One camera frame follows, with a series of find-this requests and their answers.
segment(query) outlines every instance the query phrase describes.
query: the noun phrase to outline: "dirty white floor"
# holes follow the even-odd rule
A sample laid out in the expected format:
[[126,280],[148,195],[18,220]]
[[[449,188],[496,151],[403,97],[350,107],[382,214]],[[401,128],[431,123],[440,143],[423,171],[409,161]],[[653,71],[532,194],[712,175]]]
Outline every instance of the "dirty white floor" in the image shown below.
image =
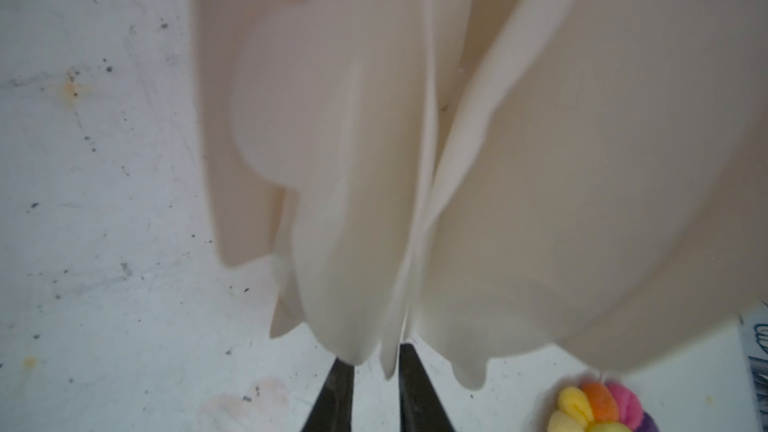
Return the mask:
[[[298,430],[332,363],[266,338],[265,261],[216,259],[188,5],[0,0],[0,430]],[[553,346],[470,392],[419,350],[464,431],[536,430],[584,371]],[[734,324],[626,381],[665,432],[757,430]],[[377,363],[354,397],[354,430],[398,430]]]

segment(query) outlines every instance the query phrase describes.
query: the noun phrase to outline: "orange stain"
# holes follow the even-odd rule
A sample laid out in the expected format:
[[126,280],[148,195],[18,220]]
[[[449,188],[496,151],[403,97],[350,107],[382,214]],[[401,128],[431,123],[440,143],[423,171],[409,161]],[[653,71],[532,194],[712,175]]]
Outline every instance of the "orange stain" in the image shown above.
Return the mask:
[[67,79],[59,87],[59,95],[62,97],[67,107],[72,109],[83,96],[92,91],[92,87],[75,82],[72,74],[67,74]]
[[29,356],[24,359],[24,370],[32,370],[38,364],[38,358]]

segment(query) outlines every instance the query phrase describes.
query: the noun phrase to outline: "orange pom-pom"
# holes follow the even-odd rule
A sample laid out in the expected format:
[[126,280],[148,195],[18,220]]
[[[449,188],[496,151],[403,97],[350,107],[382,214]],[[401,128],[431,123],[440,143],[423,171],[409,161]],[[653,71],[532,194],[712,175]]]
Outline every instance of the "orange pom-pom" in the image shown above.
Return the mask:
[[619,407],[610,390],[600,382],[583,384],[581,389],[587,395],[595,422],[619,422]]

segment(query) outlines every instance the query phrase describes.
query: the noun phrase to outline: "pink stain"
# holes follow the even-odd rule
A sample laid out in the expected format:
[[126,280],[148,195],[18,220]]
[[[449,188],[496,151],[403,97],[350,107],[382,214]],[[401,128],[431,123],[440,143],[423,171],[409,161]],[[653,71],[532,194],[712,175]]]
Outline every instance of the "pink stain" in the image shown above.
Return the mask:
[[290,394],[284,383],[268,377],[255,382],[243,396],[220,395],[198,414],[199,432],[283,432]]

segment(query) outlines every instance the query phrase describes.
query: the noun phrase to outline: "yellow pom-pom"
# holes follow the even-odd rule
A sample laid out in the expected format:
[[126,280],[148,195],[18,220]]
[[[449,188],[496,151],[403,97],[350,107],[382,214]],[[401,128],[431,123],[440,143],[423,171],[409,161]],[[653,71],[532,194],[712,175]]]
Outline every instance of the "yellow pom-pom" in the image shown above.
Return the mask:
[[547,432],[584,432],[579,422],[571,419],[565,412],[556,410],[549,418]]
[[587,432],[632,432],[632,429],[621,422],[603,422],[587,427]]
[[566,387],[560,390],[558,408],[571,419],[576,420],[581,427],[587,427],[591,422],[594,422],[592,407],[587,395],[576,387]]

